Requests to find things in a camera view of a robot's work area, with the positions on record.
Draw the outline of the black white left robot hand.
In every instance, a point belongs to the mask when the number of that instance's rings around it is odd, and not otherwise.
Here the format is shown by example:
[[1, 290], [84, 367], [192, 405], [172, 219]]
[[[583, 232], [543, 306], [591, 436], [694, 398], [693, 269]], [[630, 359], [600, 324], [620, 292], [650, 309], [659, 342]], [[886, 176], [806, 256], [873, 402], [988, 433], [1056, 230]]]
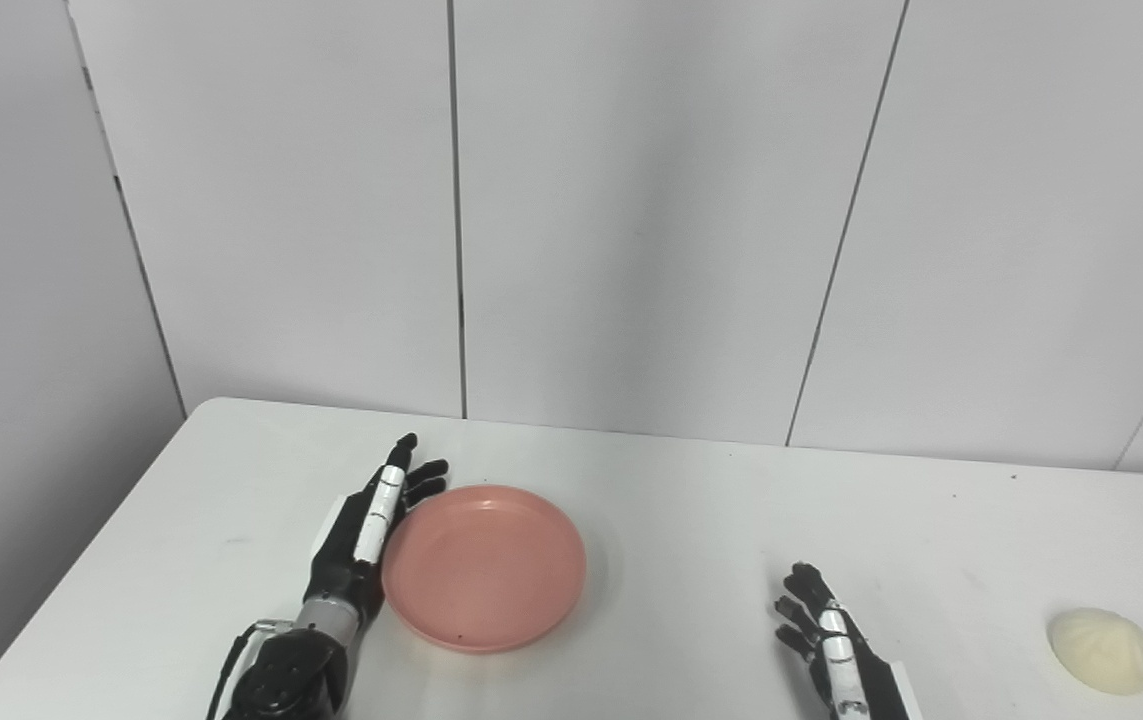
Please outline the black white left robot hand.
[[338, 499], [329, 528], [312, 555], [303, 598], [347, 603], [360, 629], [370, 624], [384, 601], [382, 561], [389, 538], [421, 502], [447, 488], [446, 459], [431, 459], [411, 469], [417, 445], [415, 433], [399, 438], [369, 482]]

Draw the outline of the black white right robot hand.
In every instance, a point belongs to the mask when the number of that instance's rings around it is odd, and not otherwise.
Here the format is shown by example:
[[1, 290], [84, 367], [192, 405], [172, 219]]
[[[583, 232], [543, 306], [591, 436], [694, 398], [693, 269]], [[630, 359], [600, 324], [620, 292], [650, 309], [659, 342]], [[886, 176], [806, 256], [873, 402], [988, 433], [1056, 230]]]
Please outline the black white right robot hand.
[[818, 568], [796, 562], [782, 584], [777, 641], [807, 665], [830, 719], [919, 719], [905, 667], [872, 650]]

